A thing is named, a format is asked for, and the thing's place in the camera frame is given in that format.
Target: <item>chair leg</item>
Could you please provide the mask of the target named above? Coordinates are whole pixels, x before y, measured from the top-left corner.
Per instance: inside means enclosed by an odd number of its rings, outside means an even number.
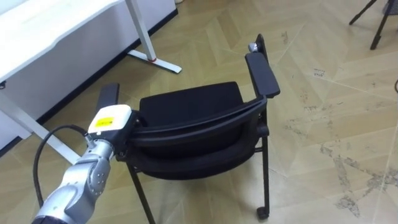
[[[144,211],[145,211],[145,214],[147,215],[148,222],[149,222],[149,224],[155,224],[154,216],[152,215],[152,212],[150,211],[149,204],[145,197],[144,190],[142,189],[141,183],[139,182],[137,172],[136,172],[135,168],[130,164],[127,164],[127,168],[129,169],[131,179],[132,179],[134,185],[136,186],[137,193],[138,193],[139,199],[141,201],[141,204],[144,207]]]
[[[267,125],[267,110],[261,113],[261,121]],[[264,180],[264,206],[257,209],[257,217],[265,220],[269,217],[269,175],[268,175],[268,137],[261,138],[262,143],[262,175]]]

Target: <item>tripod leg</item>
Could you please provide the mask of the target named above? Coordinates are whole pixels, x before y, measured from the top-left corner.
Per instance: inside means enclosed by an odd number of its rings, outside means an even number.
[[[376,49],[377,44],[378,44],[379,41],[380,41],[380,38],[381,38],[380,34],[381,34],[381,31],[383,30],[384,24],[385,24],[386,21],[387,21],[387,17],[388,17],[388,15],[389,15],[390,12],[391,12],[392,6],[394,5],[394,1],[395,1],[395,0],[389,0],[389,1],[388,1],[387,10],[384,12],[383,19],[381,20],[380,26],[379,26],[379,28],[377,29],[376,35],[375,35],[374,38],[373,38],[373,42],[372,42],[372,45],[371,45],[371,50]]]
[[[359,12],[357,15],[355,15],[355,16],[353,17],[353,19],[349,22],[349,24],[350,24],[350,25],[353,25],[353,23],[354,23],[357,19],[359,19],[359,18],[362,16],[362,14],[363,14],[366,10],[368,10],[376,1],[377,1],[377,0],[371,0],[371,1],[369,1],[369,2],[367,3],[367,5],[361,10],[361,12]]]

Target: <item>chair seat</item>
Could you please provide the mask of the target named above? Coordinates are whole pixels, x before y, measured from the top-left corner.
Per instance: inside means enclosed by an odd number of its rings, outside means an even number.
[[[236,82],[220,83],[143,98],[140,112],[149,127],[179,125],[243,104]]]

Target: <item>chair caster wheel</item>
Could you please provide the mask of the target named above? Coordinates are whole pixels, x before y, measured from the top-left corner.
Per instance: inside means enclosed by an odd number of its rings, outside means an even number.
[[[267,212],[265,207],[257,208],[257,217],[260,220],[265,220],[269,217],[269,212]]]

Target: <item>white wall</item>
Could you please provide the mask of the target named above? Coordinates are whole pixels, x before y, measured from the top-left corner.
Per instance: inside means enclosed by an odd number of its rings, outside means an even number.
[[[137,0],[148,29],[175,9],[174,0]],[[7,81],[2,90],[37,119],[138,39],[126,3],[112,7]],[[8,141],[0,126],[0,149]],[[15,127],[7,127],[9,133]]]
[[[22,127],[19,126],[11,118],[7,117],[2,111],[0,111],[0,150],[9,142],[11,142],[18,134],[22,131]]]

